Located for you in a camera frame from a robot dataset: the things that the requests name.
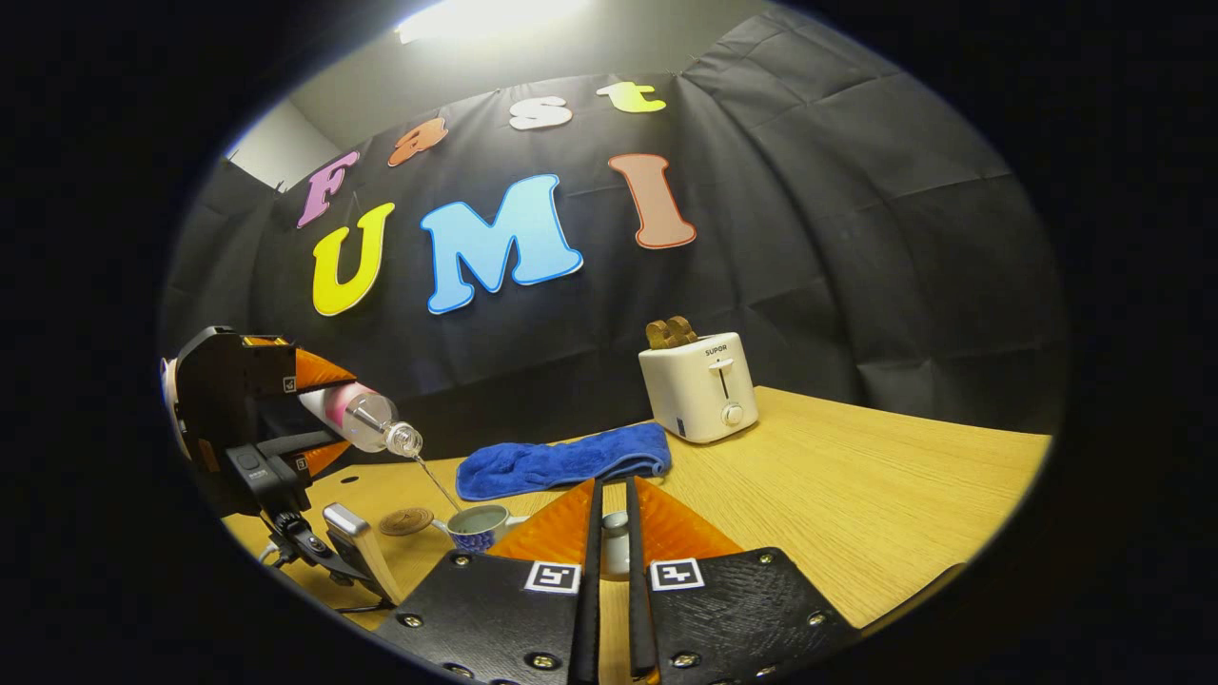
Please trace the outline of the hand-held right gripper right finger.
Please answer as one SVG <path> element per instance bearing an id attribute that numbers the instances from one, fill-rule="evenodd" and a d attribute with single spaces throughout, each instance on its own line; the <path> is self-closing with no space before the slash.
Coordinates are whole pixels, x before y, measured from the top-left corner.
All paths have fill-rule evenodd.
<path id="1" fill-rule="evenodd" d="M 861 640 L 783 550 L 741 547 L 639 477 L 627 513 L 636 681 L 778 684 Z"/>

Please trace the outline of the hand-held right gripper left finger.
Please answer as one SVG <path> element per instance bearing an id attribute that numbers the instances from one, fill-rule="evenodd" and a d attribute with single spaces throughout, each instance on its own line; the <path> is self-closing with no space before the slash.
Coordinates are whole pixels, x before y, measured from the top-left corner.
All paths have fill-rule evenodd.
<path id="1" fill-rule="evenodd" d="M 453 548 L 378 626 L 401 655 L 484 684 L 596 684 L 603 484 L 587 479 L 486 551 Z"/>

